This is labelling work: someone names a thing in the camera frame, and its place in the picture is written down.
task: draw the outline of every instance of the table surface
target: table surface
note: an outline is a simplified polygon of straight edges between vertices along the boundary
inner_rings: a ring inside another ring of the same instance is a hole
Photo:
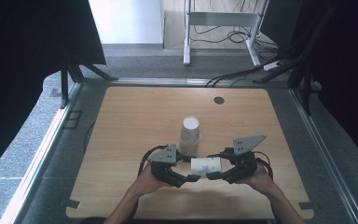
[[[222,97],[224,103],[217,104],[215,97]],[[178,145],[187,116],[200,121],[199,158],[232,147],[236,137],[265,134],[267,138],[254,150],[269,156],[274,180],[297,212],[305,219],[313,217],[312,209],[300,209],[299,204],[308,203],[309,198],[265,90],[158,87],[107,89],[71,195],[80,206],[67,207],[67,216],[107,217],[135,180],[146,151]],[[232,167],[227,160],[222,163],[223,171]],[[173,170],[188,175],[190,163],[179,162]],[[135,217],[253,219],[273,215],[267,198],[249,186],[201,179],[143,196]]]

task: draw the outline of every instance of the black curtain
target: black curtain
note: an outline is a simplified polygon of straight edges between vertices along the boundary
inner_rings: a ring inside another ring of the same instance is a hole
[[[311,64],[320,100],[358,146],[358,1],[340,1]]]
[[[65,54],[105,64],[87,0],[0,0],[0,157]]]

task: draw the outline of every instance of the paper cup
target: paper cup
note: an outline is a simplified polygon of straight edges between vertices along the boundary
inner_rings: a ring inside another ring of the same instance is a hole
[[[220,157],[211,158],[191,158],[191,174],[200,175],[205,178],[206,174],[219,172],[222,173],[222,162]]]
[[[183,120],[179,136],[179,151],[187,156],[196,156],[200,143],[200,122],[189,116]]]

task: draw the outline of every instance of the hole in table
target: hole in table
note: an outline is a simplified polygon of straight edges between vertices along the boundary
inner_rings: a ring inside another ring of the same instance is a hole
[[[221,96],[216,96],[214,97],[214,102],[217,103],[218,105],[222,105],[225,102],[225,99],[223,99],[223,97]]]

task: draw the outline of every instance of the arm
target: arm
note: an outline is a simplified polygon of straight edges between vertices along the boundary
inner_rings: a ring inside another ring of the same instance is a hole
[[[250,177],[240,180],[237,184],[247,184],[265,195],[271,202],[275,213],[282,223],[305,223],[286,196],[284,196],[281,189],[275,184],[271,177],[269,177],[263,165],[258,163],[255,173]]]
[[[151,165],[148,163],[135,182],[127,189],[124,197],[104,224],[122,223],[130,215],[133,206],[135,206],[140,197],[152,193],[161,187],[169,186],[170,185],[158,181],[152,175]]]

